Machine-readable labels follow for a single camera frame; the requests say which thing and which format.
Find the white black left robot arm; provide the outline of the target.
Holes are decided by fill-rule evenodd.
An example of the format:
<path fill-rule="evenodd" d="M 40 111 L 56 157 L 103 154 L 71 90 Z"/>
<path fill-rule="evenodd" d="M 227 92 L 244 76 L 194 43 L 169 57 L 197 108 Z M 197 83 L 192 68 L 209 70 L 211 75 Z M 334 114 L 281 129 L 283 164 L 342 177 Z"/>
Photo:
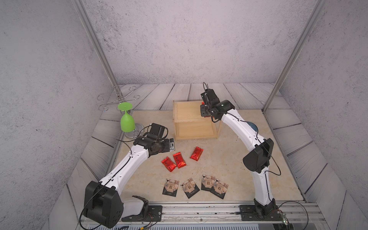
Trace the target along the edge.
<path fill-rule="evenodd" d="M 87 185 L 81 217 L 113 228 L 123 218 L 144 220 L 148 216 L 148 200 L 136 195 L 125 200 L 120 197 L 129 179 L 150 156 L 170 152 L 174 144 L 167 137 L 168 128 L 156 123 L 148 128 L 149 131 L 134 140 L 128 154 L 111 172 L 99 182 L 91 181 Z"/>

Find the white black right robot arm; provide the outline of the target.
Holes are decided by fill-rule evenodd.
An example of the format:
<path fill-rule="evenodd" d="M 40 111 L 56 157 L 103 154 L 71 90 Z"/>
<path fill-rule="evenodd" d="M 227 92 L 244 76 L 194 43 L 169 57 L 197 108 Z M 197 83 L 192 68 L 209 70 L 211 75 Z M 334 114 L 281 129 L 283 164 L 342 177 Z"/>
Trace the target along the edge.
<path fill-rule="evenodd" d="M 213 89 L 204 87 L 201 94 L 203 104 L 201 116 L 210 117 L 213 123 L 223 122 L 238 136 L 249 151 L 243 158 L 244 166 L 252 173 L 255 199 L 254 215 L 259 220 L 267 220 L 276 213 L 278 206 L 271 192 L 269 170 L 274 142 L 259 135 L 257 125 L 245 121 L 235 106 L 228 100 L 220 101 Z"/>

